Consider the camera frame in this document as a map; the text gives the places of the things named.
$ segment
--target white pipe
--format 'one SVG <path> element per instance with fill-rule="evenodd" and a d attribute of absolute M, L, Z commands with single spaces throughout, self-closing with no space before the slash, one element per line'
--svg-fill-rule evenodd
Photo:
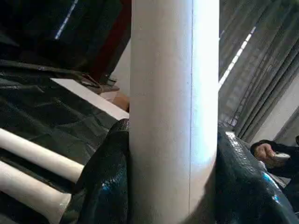
<path fill-rule="evenodd" d="M 132 223 L 214 223 L 218 0 L 133 1 Z"/>
<path fill-rule="evenodd" d="M 0 161 L 0 191 L 58 224 L 71 194 L 61 193 L 35 178 Z"/>
<path fill-rule="evenodd" d="M 0 128 L 0 147 L 74 183 L 84 166 Z"/>

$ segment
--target gray curtain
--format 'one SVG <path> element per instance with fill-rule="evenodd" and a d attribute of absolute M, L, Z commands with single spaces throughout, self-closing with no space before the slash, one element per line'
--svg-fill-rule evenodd
<path fill-rule="evenodd" d="M 221 14 L 227 13 L 229 4 L 236 4 L 233 0 L 223 2 Z M 290 1 L 240 2 L 235 10 L 243 13 L 221 15 L 220 78 L 250 31 L 254 32 L 220 88 L 219 118 L 229 123 L 238 137 L 250 141 L 299 72 L 299 12 Z M 239 29 L 230 34 L 234 20 Z M 221 44 L 224 36 L 235 40 L 237 47 L 228 47 L 224 41 Z"/>

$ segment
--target wrinkled plastic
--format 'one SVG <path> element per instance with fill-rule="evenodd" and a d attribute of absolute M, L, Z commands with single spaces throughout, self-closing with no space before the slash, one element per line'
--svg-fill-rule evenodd
<path fill-rule="evenodd" d="M 1 0 L 1 30 L 19 47 L 1 44 L 1 38 L 0 58 L 90 70 L 121 10 L 120 0 Z"/>
<path fill-rule="evenodd" d="M 0 71 L 0 127 L 86 165 L 116 122 L 50 80 L 49 73 Z M 0 150 L 0 160 L 62 192 L 75 187 L 45 169 Z M 48 223 L 0 193 L 0 224 Z"/>
<path fill-rule="evenodd" d="M 215 202 L 219 224 L 299 224 L 278 185 L 224 127 L 218 131 Z"/>
<path fill-rule="evenodd" d="M 126 224 L 128 160 L 128 120 L 124 119 L 112 127 L 84 167 L 60 224 Z"/>

